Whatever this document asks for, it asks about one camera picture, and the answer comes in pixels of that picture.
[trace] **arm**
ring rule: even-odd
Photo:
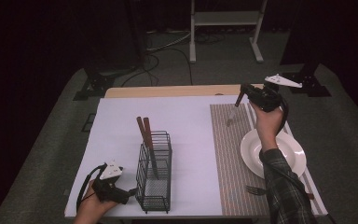
[[[253,103],[251,105],[256,113],[256,129],[262,146],[260,160],[264,167],[271,223],[316,223],[311,212],[310,200],[279,173],[290,176],[301,188],[304,188],[298,176],[292,172],[276,142],[283,112],[280,108],[276,108],[266,113],[257,105]]]
[[[89,182],[89,188],[77,210],[74,224],[95,224],[107,211],[118,205],[112,201],[100,202],[91,187],[93,182],[94,180]]]

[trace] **human hand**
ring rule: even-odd
[[[74,224],[95,224],[107,211],[118,205],[118,203],[112,201],[100,202],[92,188],[93,183],[94,180],[89,182],[89,188],[77,209]]]
[[[276,142],[276,135],[281,126],[283,112],[279,107],[275,108],[270,112],[263,111],[258,105],[250,102],[252,108],[255,110],[256,114],[256,125],[258,137],[261,141],[261,150],[263,152],[278,148]]]

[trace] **shirt sleeve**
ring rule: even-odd
[[[310,199],[304,197],[294,183],[280,174],[288,175],[304,188],[281,151],[274,148],[265,153],[260,152],[260,160],[264,167],[271,223],[317,223],[311,212]]]

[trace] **fork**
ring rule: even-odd
[[[265,189],[251,187],[251,186],[246,186],[246,191],[254,195],[265,195],[267,193]]]

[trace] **striped placemat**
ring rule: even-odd
[[[250,194],[245,189],[246,185],[265,188],[264,179],[255,175],[241,157],[241,140],[255,127],[255,112],[249,104],[240,104],[228,127],[227,118],[233,107],[233,104],[210,105],[222,214],[230,217],[268,216],[266,197]],[[292,135],[287,123],[283,130]],[[305,184],[306,192],[315,196],[311,201],[313,214],[326,215],[327,211],[308,169],[300,180]]]

